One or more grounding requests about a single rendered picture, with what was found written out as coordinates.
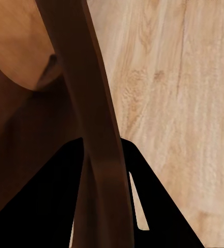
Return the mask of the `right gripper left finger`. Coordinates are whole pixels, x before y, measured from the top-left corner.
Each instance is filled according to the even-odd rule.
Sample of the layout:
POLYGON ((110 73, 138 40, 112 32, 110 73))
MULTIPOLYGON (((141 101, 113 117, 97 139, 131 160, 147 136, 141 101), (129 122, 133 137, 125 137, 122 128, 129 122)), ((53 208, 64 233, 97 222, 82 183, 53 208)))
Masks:
POLYGON ((0 211, 0 248, 69 248, 84 160, 65 143, 0 211))

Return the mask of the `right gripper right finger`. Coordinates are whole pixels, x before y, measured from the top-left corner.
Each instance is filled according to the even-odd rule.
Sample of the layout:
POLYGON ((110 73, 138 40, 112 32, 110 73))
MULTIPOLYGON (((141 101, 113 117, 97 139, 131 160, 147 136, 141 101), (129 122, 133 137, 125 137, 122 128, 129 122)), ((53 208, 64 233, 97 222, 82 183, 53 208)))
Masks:
POLYGON ((129 186, 135 248, 205 248, 134 143, 121 138, 129 186), (150 230, 137 225, 129 172, 150 230))

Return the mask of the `trash can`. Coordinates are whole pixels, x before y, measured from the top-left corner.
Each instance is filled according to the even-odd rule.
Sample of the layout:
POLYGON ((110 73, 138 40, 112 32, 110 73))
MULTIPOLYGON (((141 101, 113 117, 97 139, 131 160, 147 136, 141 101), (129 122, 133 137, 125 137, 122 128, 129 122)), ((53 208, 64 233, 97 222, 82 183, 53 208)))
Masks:
POLYGON ((0 0, 0 211, 80 137, 71 248, 135 248, 124 152, 87 0, 0 0))

